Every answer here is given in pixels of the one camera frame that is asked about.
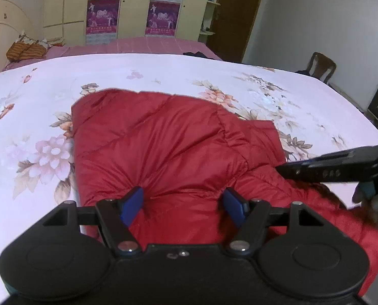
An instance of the quilted fabric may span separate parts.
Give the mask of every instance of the quilted fabric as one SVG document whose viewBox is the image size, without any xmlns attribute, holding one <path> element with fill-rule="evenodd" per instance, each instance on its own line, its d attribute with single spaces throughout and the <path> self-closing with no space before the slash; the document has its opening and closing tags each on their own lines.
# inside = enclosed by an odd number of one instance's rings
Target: quilted fabric
<svg viewBox="0 0 378 305">
<path fill-rule="evenodd" d="M 143 187 L 143 209 L 130 226 L 143 247 L 229 240 L 236 229 L 219 198 L 233 187 L 277 207 L 303 201 L 359 243 L 370 259 L 360 294 L 377 275 L 378 231 L 315 188 L 276 172 L 285 158 L 270 121 L 244 121 L 201 99 L 118 89 L 87 95 L 72 107 L 72 117 L 82 205 Z M 96 230 L 89 233 L 97 237 Z"/>
</svg>

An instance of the cream headboard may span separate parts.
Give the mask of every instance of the cream headboard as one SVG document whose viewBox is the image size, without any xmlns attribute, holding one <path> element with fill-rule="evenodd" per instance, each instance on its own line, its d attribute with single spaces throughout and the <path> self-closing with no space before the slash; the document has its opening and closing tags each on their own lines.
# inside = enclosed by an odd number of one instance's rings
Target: cream headboard
<svg viewBox="0 0 378 305">
<path fill-rule="evenodd" d="M 0 0 L 0 71 L 7 64 L 5 53 L 22 31 L 34 35 L 32 23 L 23 10 L 10 0 Z"/>
</svg>

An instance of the white floral bedding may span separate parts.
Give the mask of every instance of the white floral bedding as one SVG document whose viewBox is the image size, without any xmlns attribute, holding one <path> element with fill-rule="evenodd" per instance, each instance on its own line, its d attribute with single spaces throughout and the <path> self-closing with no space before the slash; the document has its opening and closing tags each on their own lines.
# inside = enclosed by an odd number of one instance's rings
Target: white floral bedding
<svg viewBox="0 0 378 305">
<path fill-rule="evenodd" d="M 0 252 L 58 203 L 78 200 L 70 108 L 105 88 L 200 97 L 240 118 L 273 120 L 289 161 L 378 144 L 377 129 L 347 100 L 295 73 L 150 54 L 63 57 L 9 70 L 0 73 Z M 348 206 L 354 188 L 331 186 Z M 0 281 L 0 302 L 6 296 Z"/>
</svg>

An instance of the pink blanket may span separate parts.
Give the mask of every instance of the pink blanket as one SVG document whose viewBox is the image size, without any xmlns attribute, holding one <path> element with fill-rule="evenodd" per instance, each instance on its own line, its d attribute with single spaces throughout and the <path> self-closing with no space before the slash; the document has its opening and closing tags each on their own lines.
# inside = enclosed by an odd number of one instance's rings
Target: pink blanket
<svg viewBox="0 0 378 305">
<path fill-rule="evenodd" d="M 182 55 L 183 53 L 202 52 L 209 58 L 221 60 L 216 54 L 206 47 L 204 43 L 182 40 L 176 38 L 138 37 L 128 39 L 117 39 L 109 44 L 95 44 L 91 46 L 75 47 L 52 47 L 48 50 L 45 59 L 23 60 L 21 62 L 9 63 L 3 71 L 34 64 L 43 60 L 62 56 L 79 56 L 90 54 L 172 54 Z"/>
</svg>

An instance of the brown wooden door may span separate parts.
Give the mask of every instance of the brown wooden door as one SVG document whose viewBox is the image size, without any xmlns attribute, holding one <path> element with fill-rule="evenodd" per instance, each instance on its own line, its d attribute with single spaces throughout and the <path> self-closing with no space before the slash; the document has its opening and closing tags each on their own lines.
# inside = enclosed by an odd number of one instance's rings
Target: brown wooden door
<svg viewBox="0 0 378 305">
<path fill-rule="evenodd" d="M 228 62 L 241 63 L 261 0 L 218 0 L 207 46 Z"/>
</svg>

